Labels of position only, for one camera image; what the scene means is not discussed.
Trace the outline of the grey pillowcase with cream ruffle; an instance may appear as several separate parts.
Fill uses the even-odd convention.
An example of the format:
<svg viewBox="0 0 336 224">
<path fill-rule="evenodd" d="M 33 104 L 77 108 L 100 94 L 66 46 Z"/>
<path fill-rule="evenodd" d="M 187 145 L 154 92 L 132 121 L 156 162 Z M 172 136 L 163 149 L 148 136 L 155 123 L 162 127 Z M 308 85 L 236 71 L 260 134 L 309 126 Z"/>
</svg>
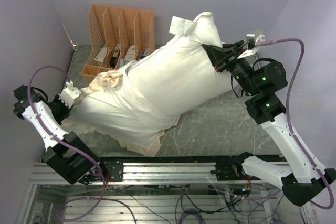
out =
<svg viewBox="0 0 336 224">
<path fill-rule="evenodd" d="M 83 128 L 117 140 L 121 147 L 153 157 L 161 148 L 165 130 L 176 126 L 180 117 L 169 116 L 133 87 L 128 72 L 135 62 L 119 70 L 99 73 L 75 102 L 62 125 Z"/>
</svg>

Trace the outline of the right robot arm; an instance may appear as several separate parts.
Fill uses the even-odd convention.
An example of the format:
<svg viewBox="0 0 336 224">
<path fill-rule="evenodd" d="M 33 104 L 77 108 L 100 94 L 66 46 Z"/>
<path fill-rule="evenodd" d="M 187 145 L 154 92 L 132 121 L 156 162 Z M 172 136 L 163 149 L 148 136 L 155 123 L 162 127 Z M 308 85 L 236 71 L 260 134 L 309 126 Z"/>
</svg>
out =
<svg viewBox="0 0 336 224">
<path fill-rule="evenodd" d="M 232 160 L 231 172 L 239 180 L 247 176 L 265 180 L 282 190 L 286 198 L 299 207 L 312 202 L 326 189 L 330 203 L 325 209 L 329 210 L 334 205 L 330 185 L 335 181 L 335 169 L 326 168 L 313 155 L 291 122 L 289 100 L 294 81 L 287 81 L 283 64 L 277 60 L 266 58 L 264 61 L 267 64 L 255 69 L 242 57 L 250 49 L 285 42 L 298 42 L 301 46 L 300 56 L 303 56 L 304 43 L 297 38 L 263 42 L 241 40 L 221 47 L 203 45 L 214 70 L 218 73 L 229 72 L 231 79 L 236 80 L 242 88 L 242 93 L 249 97 L 245 101 L 248 114 L 268 133 L 289 165 L 289 168 L 282 169 L 244 152 Z"/>
</svg>

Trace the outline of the white pillow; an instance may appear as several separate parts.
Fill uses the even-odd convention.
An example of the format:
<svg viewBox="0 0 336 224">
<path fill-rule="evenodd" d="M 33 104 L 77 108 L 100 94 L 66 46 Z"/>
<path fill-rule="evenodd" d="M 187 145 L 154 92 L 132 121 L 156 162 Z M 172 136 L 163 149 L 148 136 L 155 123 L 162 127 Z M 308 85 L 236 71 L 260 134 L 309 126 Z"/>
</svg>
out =
<svg viewBox="0 0 336 224">
<path fill-rule="evenodd" d="M 217 73 L 203 45 L 222 46 L 211 12 L 172 17 L 174 37 L 126 70 L 132 86 L 166 116 L 177 116 L 228 92 L 230 74 Z"/>
</svg>

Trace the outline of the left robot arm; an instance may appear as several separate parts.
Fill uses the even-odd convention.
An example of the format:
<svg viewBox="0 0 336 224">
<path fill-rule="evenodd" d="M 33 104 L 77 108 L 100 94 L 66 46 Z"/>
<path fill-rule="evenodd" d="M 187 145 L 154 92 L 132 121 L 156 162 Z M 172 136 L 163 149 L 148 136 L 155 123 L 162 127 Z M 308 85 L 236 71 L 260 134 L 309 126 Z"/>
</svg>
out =
<svg viewBox="0 0 336 224">
<path fill-rule="evenodd" d="M 107 175 L 107 167 L 100 163 L 99 157 L 74 132 L 61 128 L 80 95 L 72 81 L 66 82 L 61 94 L 51 102 L 39 88 L 29 90 L 22 85 L 14 90 L 18 102 L 13 112 L 29 121 L 41 136 L 45 146 L 42 161 L 72 185 L 88 185 L 90 178 L 102 180 Z"/>
</svg>

